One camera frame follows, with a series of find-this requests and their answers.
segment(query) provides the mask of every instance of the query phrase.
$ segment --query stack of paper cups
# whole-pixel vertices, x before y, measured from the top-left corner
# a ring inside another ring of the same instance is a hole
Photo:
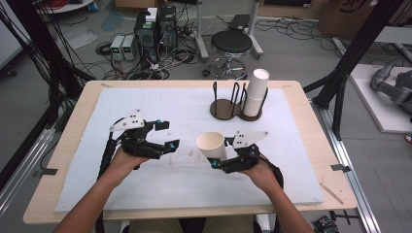
[[[242,104],[243,114],[248,117],[256,117],[258,115],[261,104],[263,103],[264,94],[269,81],[269,72],[263,69],[256,69],[249,81],[246,89],[248,97],[244,99],[245,105]]]

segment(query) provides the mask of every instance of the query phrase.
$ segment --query human hand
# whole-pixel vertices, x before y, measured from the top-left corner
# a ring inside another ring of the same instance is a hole
[[[119,147],[115,156],[113,156],[110,166],[99,180],[103,179],[103,181],[113,186],[119,186],[131,171],[133,171],[134,167],[148,160],[149,158],[131,156],[124,152],[122,147]]]
[[[250,177],[252,182],[264,192],[267,192],[271,187],[279,186],[275,176],[273,175],[272,169],[268,164],[261,160],[258,161],[258,164],[255,165],[255,167],[249,170],[244,170],[240,173]]]

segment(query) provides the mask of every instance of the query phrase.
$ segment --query power supply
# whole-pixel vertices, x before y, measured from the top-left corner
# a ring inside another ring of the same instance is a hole
[[[134,60],[137,54],[136,37],[133,35],[127,35],[123,41],[123,55],[126,60]]]
[[[117,36],[110,45],[110,50],[112,51],[112,57],[114,60],[124,60],[123,49],[121,48],[123,40],[124,36]]]

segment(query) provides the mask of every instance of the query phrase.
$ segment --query human arm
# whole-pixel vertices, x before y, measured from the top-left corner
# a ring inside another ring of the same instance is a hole
[[[252,182],[269,197],[283,232],[313,232],[305,218],[279,186],[271,168],[266,163],[259,161],[255,167],[242,173],[249,176]]]
[[[122,148],[119,148],[106,172],[56,226],[53,232],[89,233],[113,189],[121,184],[135,166],[147,160],[148,158],[130,156]]]

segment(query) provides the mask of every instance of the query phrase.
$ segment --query cardboard box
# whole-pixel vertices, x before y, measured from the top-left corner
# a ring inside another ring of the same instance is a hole
[[[329,1],[321,13],[318,29],[324,37],[352,40],[374,9],[372,0]]]

